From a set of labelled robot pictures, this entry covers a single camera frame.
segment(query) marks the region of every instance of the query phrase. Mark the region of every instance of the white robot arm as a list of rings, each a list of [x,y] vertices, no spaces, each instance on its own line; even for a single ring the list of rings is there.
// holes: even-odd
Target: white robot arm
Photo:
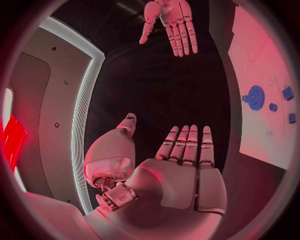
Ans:
[[[188,35],[193,53],[198,52],[196,33],[192,22],[192,10],[186,0],[151,1],[145,7],[144,16],[146,23],[139,41],[140,44],[147,42],[156,19],[160,17],[176,57],[190,54]]]
[[[99,225],[90,221],[96,230],[109,222],[103,239],[116,239],[120,231],[122,239],[210,239],[227,208],[225,184],[214,168],[211,129],[203,129],[199,161],[197,126],[181,132],[174,126],[155,158],[134,169],[136,122],[129,113],[88,150],[85,177],[104,193],[96,196],[99,207],[87,219],[102,219]]]

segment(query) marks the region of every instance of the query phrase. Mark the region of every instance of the metal screw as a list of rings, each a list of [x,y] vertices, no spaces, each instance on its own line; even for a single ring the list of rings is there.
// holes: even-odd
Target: metal screw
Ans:
[[[125,200],[126,200],[126,196],[125,196],[124,194],[121,194],[121,195],[119,196],[119,199],[120,199],[121,201],[125,201]]]

